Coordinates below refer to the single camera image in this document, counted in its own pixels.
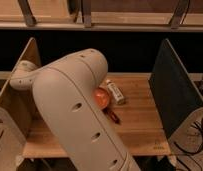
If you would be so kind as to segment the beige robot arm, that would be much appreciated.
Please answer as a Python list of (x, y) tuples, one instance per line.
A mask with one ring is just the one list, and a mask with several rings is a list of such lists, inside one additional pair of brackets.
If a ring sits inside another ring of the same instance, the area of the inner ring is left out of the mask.
[(104, 55), (85, 49), (43, 67), (22, 60), (10, 85), (32, 92), (43, 120), (78, 171), (140, 171), (94, 98), (107, 71)]

